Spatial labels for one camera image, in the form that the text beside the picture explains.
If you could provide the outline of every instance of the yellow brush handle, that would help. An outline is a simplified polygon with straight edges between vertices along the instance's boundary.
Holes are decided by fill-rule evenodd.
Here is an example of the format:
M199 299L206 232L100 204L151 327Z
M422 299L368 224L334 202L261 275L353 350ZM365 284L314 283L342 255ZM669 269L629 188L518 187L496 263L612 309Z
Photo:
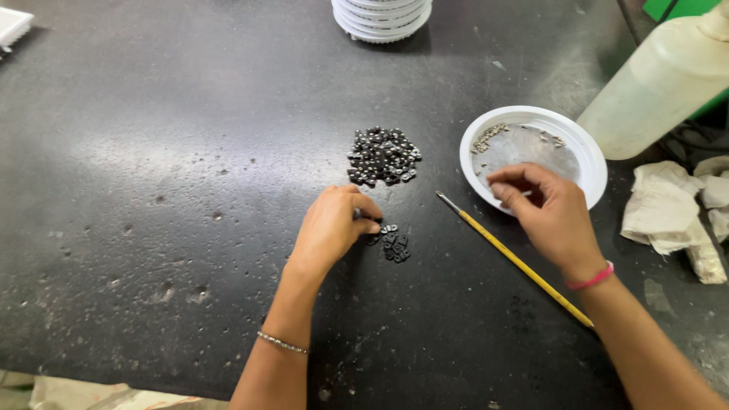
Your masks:
M516 266L518 266L519 269L521 269L527 276L529 276L531 280L535 281L537 285L539 285L542 289L549 293L549 295L552 296L555 301L557 301L560 305L564 306L564 308L567 309L569 313L572 313L572 315L575 316L577 320L582 322L583 325L589 328L595 327L595 325L593 325L592 323L592 320L590 320L587 316L580 312L578 308L574 307L574 305L566 300L564 296L560 295L559 292L554 289L554 287L551 287L544 279L542 279L541 276L537 275L535 271L532 271L531 268L529 268L524 262L522 262L521 259L517 258L517 256L509 250L509 248L504 246L504 244L496 239L494 235L491 235L483 226L481 226L480 223L476 222L473 218L471 218L471 216L468 215L466 211L460 211L459 215L466 222L468 222L468 224L471 225L476 231L478 231L478 233L483 235L486 240L491 242L492 245L500 250L501 253L506 255L506 257L509 258L509 260L511 260Z

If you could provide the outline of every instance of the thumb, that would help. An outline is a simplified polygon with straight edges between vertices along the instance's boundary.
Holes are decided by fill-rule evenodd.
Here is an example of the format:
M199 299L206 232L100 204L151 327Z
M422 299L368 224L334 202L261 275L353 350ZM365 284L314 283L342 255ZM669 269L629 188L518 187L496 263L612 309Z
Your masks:
M377 233L380 229L380 224L371 219L359 218L354 221L354 231L357 235L362 235L363 233Z
M533 212L537 207L522 195L521 191L509 184L502 182L494 182L491 184L491 192L498 198L504 208L510 208L514 211L517 218L526 216L529 212Z

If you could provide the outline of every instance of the stack of white plastic parts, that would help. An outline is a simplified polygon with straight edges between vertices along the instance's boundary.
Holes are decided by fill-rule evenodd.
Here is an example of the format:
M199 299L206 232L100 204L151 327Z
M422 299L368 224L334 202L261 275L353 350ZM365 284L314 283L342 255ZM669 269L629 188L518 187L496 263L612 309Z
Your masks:
M0 7L0 50L10 53L10 45L31 28L32 14Z
M353 40L390 43L428 21L432 0L332 0L332 7L334 19Z

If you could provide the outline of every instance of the plastic bottle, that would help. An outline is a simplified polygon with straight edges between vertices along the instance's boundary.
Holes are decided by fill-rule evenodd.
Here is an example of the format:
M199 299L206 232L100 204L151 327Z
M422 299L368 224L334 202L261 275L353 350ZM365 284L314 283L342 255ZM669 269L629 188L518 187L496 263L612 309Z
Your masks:
M577 118L609 160L638 155L729 87L729 0L658 26Z

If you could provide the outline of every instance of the fingernail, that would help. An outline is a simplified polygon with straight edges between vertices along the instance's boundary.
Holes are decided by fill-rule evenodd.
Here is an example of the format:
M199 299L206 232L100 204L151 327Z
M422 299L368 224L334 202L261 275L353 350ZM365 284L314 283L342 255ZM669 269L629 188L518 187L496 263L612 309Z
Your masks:
M501 182L491 184L491 192L494 193L494 196L500 196L504 192L504 188L505 186Z

